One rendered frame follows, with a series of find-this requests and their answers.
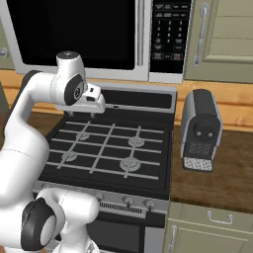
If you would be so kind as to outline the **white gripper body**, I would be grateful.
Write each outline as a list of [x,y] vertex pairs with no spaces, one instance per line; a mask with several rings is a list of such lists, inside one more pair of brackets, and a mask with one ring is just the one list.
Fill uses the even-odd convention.
[[59,111],[99,114],[105,112],[105,102],[102,97],[99,97],[98,100],[88,101],[84,95],[75,99],[74,96],[70,94],[67,98],[54,98],[53,103],[55,108]]

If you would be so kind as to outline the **black gas hob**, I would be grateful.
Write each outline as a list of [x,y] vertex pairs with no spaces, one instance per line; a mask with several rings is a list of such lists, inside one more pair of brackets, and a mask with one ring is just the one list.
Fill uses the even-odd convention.
[[[170,200],[171,155],[177,92],[174,87],[98,84],[106,111],[64,113],[48,134],[49,158],[35,190],[63,188],[95,196],[103,211],[144,216],[166,213]],[[124,196],[134,200],[126,206]]]

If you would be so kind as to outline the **silver and black microwave oven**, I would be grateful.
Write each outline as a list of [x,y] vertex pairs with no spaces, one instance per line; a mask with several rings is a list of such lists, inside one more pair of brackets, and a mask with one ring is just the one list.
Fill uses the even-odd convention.
[[144,0],[143,65],[137,65],[138,0],[0,0],[15,69],[54,72],[76,51],[89,79],[183,80],[193,0]]

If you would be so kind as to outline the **green cupboard door with knob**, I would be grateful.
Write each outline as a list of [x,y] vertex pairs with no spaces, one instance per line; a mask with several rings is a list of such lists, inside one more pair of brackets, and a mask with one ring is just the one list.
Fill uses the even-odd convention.
[[0,51],[6,48],[8,52],[8,56],[2,56],[0,55],[0,69],[11,69],[14,70],[14,62],[12,59],[11,51],[6,39],[6,35],[2,26],[2,23],[0,21]]

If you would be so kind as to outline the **black and silver coffee machine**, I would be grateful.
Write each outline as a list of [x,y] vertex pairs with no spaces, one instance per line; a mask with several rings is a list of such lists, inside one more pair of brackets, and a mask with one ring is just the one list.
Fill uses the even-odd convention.
[[180,127],[180,156],[186,170],[213,171],[212,161],[222,134],[222,120],[211,91],[195,89],[185,100]]

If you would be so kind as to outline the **black and silver oven door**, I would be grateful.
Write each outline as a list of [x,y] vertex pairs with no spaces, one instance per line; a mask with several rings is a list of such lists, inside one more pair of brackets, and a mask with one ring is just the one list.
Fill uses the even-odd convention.
[[144,217],[100,211],[87,230],[101,253],[162,253],[165,218],[152,211]]

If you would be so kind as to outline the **green drawer front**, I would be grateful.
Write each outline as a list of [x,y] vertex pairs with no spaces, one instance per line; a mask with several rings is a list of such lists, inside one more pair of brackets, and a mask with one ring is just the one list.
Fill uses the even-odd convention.
[[182,203],[170,203],[169,219],[209,227],[253,232],[253,214]]

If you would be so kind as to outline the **green base cupboard door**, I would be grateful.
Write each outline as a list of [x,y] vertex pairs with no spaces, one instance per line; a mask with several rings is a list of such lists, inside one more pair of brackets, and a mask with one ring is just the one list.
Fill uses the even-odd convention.
[[173,253],[253,253],[253,232],[209,227],[167,219],[164,253],[171,241],[171,227],[177,226]]

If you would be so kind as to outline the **green wall cupboard door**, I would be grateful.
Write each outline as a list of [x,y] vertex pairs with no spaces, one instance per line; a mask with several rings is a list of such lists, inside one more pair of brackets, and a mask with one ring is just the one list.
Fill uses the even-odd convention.
[[[203,3],[210,11],[201,63],[195,67]],[[184,78],[253,83],[253,0],[193,0]]]

